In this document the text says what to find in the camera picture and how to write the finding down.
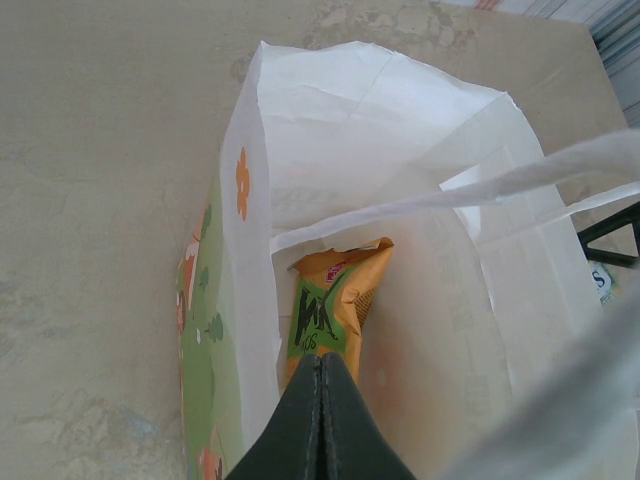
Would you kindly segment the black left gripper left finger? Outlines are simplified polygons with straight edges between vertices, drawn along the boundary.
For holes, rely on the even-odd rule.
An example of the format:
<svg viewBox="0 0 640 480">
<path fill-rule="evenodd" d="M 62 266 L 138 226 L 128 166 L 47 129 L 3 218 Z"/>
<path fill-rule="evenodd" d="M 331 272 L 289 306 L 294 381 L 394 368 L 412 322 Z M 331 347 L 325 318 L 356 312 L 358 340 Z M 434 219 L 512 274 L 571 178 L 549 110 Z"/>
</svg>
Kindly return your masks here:
<svg viewBox="0 0 640 480">
<path fill-rule="evenodd" d="M 299 362 L 262 434 L 225 480 L 320 480 L 320 358 Z"/>
</svg>

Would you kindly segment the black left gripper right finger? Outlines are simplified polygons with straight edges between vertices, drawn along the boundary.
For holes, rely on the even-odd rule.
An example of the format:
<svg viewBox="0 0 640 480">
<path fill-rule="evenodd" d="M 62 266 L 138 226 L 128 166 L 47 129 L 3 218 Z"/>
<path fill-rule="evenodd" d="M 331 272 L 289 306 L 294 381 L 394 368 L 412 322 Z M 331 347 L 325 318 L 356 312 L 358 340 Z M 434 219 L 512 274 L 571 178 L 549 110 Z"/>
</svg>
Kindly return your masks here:
<svg viewBox="0 0 640 480">
<path fill-rule="evenodd" d="M 321 359 L 327 480 L 417 480 L 378 430 L 343 359 Z"/>
</svg>

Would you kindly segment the orange KRAX snack pack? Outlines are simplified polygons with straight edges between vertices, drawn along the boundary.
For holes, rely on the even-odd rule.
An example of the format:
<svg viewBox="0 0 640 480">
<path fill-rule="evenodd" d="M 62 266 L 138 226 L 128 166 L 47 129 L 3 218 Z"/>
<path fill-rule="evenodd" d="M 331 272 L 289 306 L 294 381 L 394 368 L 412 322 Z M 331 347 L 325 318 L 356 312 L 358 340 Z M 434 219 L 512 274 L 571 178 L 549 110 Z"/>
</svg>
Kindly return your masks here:
<svg viewBox="0 0 640 480">
<path fill-rule="evenodd" d="M 359 377 L 364 325 L 393 249 L 393 241 L 381 237 L 359 248 L 306 255 L 286 269 L 277 284 L 281 390 L 306 355 L 335 353 Z"/>
</svg>

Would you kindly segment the white printed paper bag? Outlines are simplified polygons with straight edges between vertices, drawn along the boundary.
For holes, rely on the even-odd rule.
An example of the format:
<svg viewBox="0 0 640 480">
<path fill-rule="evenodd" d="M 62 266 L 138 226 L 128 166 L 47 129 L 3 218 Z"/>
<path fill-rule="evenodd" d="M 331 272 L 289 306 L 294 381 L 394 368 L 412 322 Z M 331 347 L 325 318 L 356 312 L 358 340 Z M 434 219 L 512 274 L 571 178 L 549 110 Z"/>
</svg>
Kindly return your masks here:
<svg viewBox="0 0 640 480">
<path fill-rule="evenodd" d="M 633 480 L 640 282 L 603 309 L 571 217 L 636 194 L 639 130 L 545 155 L 506 93 L 260 45 L 176 278 L 188 480 L 225 480 L 286 389 L 286 269 L 381 237 L 352 378 L 416 478 Z"/>
</svg>

